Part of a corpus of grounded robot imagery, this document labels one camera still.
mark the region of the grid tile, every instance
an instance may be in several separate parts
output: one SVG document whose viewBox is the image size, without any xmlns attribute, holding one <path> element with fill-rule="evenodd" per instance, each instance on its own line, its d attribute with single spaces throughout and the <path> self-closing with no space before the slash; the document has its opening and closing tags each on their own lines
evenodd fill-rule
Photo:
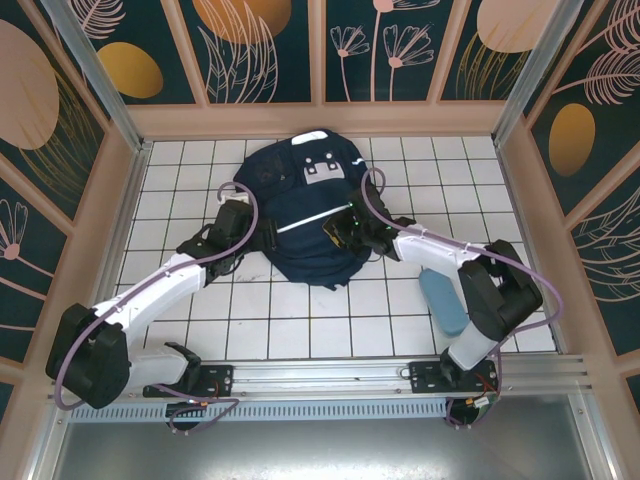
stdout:
<svg viewBox="0 0 640 480">
<path fill-rule="evenodd" d="M 273 141 L 156 144 L 116 291 L 155 271 L 203 222 L 213 222 L 219 210 L 213 189 L 233 178 L 245 155 Z M 460 240 L 511 241 L 529 264 L 490 139 L 352 141 L 365 159 L 373 156 L 385 171 L 383 200 L 393 215 L 413 217 L 431 231 Z M 417 280 L 420 270 L 372 254 L 347 287 L 331 291 L 291 284 L 263 254 L 252 253 L 233 275 L 161 314 L 148 330 L 147 347 L 186 342 L 208 361 L 441 353 L 455 339 L 444 336 L 429 314 Z M 518 349 L 549 351 L 555 344 L 544 328 L 518 334 L 502 351 Z"/>
</svg>

